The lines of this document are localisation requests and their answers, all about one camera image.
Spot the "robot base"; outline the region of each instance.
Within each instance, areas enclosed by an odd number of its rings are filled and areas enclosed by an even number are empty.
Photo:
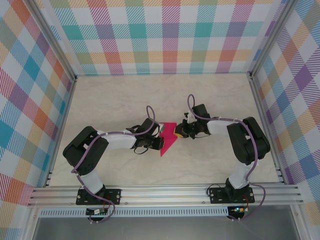
[[[114,205],[120,204],[121,189],[101,189],[96,193],[97,196],[110,200]],[[104,201],[91,196],[85,189],[79,189],[75,201],[76,205],[103,205]]]
[[[224,187],[211,187],[208,193],[211,204],[253,204],[255,202],[255,196],[251,187],[247,187],[246,191],[234,200],[229,199]]]

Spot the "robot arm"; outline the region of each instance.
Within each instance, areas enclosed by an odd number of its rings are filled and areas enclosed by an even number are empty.
[[[197,116],[211,118],[204,104],[194,106],[192,111]],[[248,192],[249,180],[247,179],[247,175],[255,161],[253,142],[249,138],[245,127],[239,122],[232,122],[226,118],[220,119],[219,117],[215,117],[213,120],[200,119],[195,117],[191,111],[184,115],[187,119],[184,119],[182,123],[177,125],[174,131],[174,134],[178,137],[191,137],[195,139],[199,133],[229,135],[233,152],[238,162],[231,176],[226,179],[224,192],[231,202],[241,198],[245,192]],[[253,117],[247,117],[242,121],[253,135],[259,161],[270,151],[270,144]]]
[[[142,133],[148,130],[152,122],[153,121],[150,118],[147,118],[142,125],[127,128],[123,130],[122,133],[106,133],[94,142],[84,158],[84,161],[76,170],[83,184],[92,193],[96,194],[101,190],[103,191],[105,188],[96,169],[97,164],[105,151],[113,149],[136,149],[139,147],[160,150],[163,147],[164,138],[159,136],[164,128],[162,123],[155,122],[153,127],[142,135],[124,134]],[[103,133],[104,132],[102,131],[95,130],[92,126],[85,127],[63,150],[63,156],[71,166],[76,167],[89,144],[95,137]]]

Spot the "pink foam piece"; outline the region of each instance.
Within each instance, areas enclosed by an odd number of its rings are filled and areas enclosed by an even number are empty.
[[[160,149],[160,156],[162,157],[166,151],[177,140],[177,136],[174,135],[177,124],[175,122],[162,122],[164,124],[164,131],[160,133],[160,136],[164,138],[163,148]]]

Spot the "marble floor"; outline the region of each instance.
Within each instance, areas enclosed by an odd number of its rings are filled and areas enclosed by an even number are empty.
[[[76,84],[50,185],[79,185],[62,151],[84,127],[109,132],[142,124],[147,117],[146,105],[153,107],[157,122],[180,123],[188,111],[190,93],[196,104],[205,104],[211,116],[252,116],[261,122],[245,74],[82,76]],[[211,135],[195,140],[178,138],[162,157],[156,150],[143,155],[132,149],[105,152],[97,171],[106,185],[224,183],[236,161],[229,137]],[[278,181],[270,153],[257,166],[251,181]]]

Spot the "black mounting plate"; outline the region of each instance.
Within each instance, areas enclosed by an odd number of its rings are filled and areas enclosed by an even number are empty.
[[[255,202],[254,192],[251,187],[248,187],[248,191],[243,194],[248,198],[249,204]],[[245,197],[240,196],[234,201],[230,201],[224,187],[211,187],[209,188],[209,196],[211,204],[246,204],[247,200]]]
[[[105,189],[103,197],[113,202],[114,205],[119,205],[120,199],[121,199],[121,189]],[[85,189],[82,188],[78,190],[75,204],[76,205],[103,205],[104,201],[94,196],[91,196]]]

